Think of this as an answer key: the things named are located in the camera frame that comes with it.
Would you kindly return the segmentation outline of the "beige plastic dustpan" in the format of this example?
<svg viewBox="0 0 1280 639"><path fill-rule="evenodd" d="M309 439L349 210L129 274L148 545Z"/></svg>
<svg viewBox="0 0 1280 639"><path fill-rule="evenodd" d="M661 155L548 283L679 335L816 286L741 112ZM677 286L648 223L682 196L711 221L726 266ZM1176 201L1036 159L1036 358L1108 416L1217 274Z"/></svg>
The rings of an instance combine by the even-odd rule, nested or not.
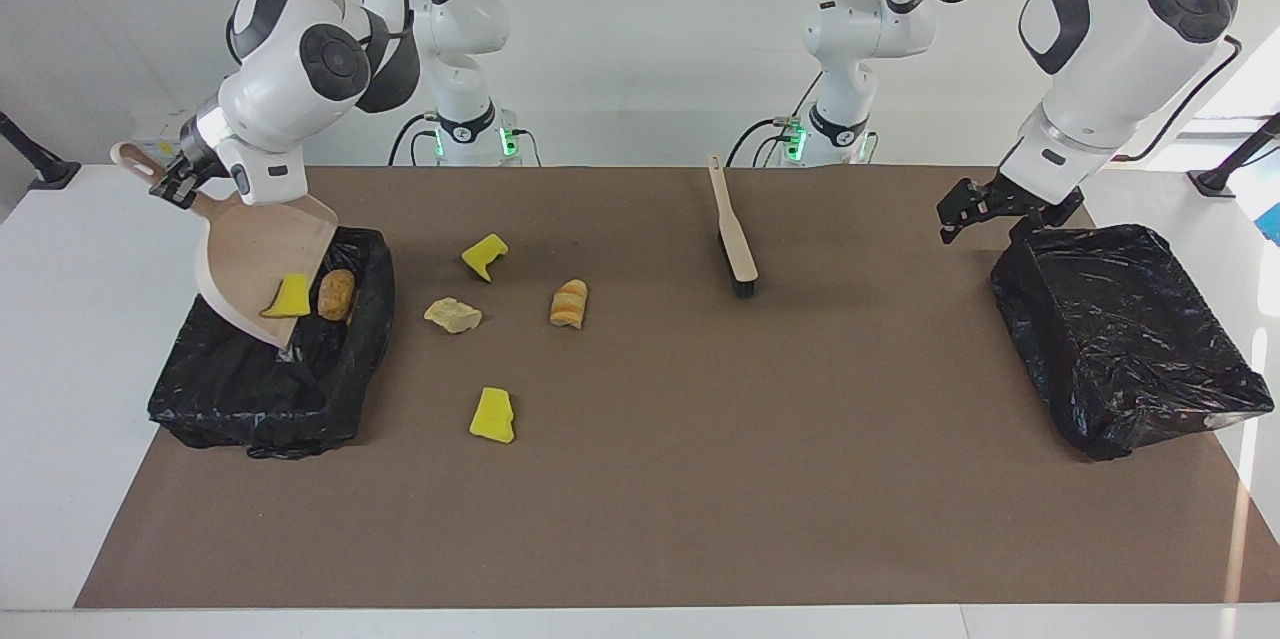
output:
<svg viewBox="0 0 1280 639"><path fill-rule="evenodd" d="M219 197L200 188L187 210L205 222L195 259L205 303L246 336L285 350L296 319L265 318L262 311L287 277L302 275L305 287L312 286L337 233L337 214L311 193L247 205L236 191Z"/></svg>

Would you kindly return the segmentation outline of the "small yellow sponge wedge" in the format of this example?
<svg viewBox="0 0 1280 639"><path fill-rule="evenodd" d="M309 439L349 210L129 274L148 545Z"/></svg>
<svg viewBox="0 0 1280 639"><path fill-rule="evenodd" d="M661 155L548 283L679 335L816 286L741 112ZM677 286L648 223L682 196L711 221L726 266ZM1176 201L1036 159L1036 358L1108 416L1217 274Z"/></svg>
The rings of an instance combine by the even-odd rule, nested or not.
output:
<svg viewBox="0 0 1280 639"><path fill-rule="evenodd" d="M305 318L311 314L311 279L301 273L285 274L271 303L259 315L268 319Z"/></svg>

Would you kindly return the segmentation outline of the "brown toy bread roll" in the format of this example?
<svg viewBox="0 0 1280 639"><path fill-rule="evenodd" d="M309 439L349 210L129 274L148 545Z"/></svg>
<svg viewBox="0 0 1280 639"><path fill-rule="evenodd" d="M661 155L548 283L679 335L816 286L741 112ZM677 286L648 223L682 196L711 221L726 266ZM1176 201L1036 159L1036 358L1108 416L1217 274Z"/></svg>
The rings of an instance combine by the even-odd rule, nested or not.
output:
<svg viewBox="0 0 1280 639"><path fill-rule="evenodd" d="M348 269L325 274L317 291L316 314L333 323L346 321L355 303L356 275Z"/></svg>

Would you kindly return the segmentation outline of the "beige hand brush black bristles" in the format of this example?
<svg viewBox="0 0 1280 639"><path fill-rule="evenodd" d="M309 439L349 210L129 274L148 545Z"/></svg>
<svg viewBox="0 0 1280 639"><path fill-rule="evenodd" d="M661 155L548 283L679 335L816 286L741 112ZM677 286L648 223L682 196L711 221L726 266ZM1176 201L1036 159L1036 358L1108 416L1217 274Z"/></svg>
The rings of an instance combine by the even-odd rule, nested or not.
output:
<svg viewBox="0 0 1280 639"><path fill-rule="evenodd" d="M749 300L755 295L759 271L745 231L733 211L724 166L716 152L708 158L708 173L716 201L718 238L730 268L732 288L739 298Z"/></svg>

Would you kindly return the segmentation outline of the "notched yellow sponge piece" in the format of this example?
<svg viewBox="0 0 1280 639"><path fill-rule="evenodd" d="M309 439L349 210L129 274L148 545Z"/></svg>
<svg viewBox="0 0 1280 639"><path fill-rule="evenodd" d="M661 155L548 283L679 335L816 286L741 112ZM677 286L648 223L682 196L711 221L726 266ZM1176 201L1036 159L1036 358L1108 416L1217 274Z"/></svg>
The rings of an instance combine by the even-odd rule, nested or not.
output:
<svg viewBox="0 0 1280 639"><path fill-rule="evenodd" d="M492 283L490 266L508 252L508 245L497 233L489 233L463 250L460 259L476 277L485 283Z"/></svg>

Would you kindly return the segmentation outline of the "striped orange toy bread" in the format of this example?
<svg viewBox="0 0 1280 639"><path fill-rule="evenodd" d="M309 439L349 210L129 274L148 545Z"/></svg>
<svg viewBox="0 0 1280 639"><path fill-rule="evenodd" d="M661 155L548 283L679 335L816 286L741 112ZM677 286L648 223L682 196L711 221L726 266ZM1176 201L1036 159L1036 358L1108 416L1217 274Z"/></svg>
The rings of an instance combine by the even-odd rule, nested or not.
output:
<svg viewBox="0 0 1280 639"><path fill-rule="evenodd" d="M558 288L550 302L549 323L553 327L571 327L581 330L588 307L586 282L571 279Z"/></svg>

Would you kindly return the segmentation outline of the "black bag lined bin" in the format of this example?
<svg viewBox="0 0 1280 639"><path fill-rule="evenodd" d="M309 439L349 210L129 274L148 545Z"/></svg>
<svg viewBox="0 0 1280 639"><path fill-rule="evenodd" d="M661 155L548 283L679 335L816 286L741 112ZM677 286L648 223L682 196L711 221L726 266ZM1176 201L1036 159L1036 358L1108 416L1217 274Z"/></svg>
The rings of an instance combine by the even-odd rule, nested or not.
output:
<svg viewBox="0 0 1280 639"><path fill-rule="evenodd" d="M188 447L241 446L253 458L298 460L353 439L396 315L384 236L342 225L321 265L324 273L339 269L355 274L348 318L302 318L285 350L236 329L196 297L148 398L148 417Z"/></svg>
<svg viewBox="0 0 1280 639"><path fill-rule="evenodd" d="M1046 229L989 274L1055 429L1093 461L1275 410L1263 376L1148 225Z"/></svg>

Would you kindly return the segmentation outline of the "white boxes with yellow labels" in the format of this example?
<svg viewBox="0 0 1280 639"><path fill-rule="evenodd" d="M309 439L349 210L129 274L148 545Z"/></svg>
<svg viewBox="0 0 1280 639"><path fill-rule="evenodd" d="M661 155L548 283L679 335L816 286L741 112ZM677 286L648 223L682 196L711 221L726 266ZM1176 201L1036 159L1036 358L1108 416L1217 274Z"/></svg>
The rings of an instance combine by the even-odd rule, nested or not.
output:
<svg viewBox="0 0 1280 639"><path fill-rule="evenodd" d="M132 111L131 142L159 163L170 163L180 150L180 129L191 111Z"/></svg>

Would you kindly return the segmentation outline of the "pale flaky pastry piece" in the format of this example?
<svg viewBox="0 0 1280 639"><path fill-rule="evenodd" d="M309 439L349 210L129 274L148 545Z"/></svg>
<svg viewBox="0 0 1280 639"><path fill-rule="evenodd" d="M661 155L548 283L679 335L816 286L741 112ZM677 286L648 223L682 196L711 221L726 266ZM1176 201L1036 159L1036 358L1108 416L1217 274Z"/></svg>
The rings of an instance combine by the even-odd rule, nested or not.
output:
<svg viewBox="0 0 1280 639"><path fill-rule="evenodd" d="M461 334L479 328L484 314L480 309L454 297L443 297L431 302L425 309L422 318L449 334Z"/></svg>

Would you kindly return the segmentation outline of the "brown table mat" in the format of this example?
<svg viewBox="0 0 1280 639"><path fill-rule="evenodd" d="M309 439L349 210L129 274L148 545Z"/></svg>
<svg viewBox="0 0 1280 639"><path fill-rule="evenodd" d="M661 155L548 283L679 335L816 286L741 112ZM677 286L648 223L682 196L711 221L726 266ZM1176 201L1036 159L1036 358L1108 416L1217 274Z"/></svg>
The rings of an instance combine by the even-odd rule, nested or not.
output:
<svg viewBox="0 0 1280 639"><path fill-rule="evenodd" d="M300 461L160 432L81 608L1280 602L1219 441L1092 462L1056 433L988 274L937 237L956 168L314 168L390 246L356 442ZM460 254L497 233L476 277ZM581 330L549 323L586 282ZM479 328L422 314L454 297ZM484 387L515 441L468 433Z"/></svg>

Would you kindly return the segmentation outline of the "yellow sponge block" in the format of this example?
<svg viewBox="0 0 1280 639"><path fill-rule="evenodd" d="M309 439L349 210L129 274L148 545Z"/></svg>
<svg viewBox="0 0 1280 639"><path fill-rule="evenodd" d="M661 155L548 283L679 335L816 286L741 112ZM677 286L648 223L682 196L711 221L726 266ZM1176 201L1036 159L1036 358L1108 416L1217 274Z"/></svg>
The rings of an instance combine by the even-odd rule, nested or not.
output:
<svg viewBox="0 0 1280 639"><path fill-rule="evenodd" d="M468 433L502 444L515 441L515 408L508 391L495 387L481 389Z"/></svg>

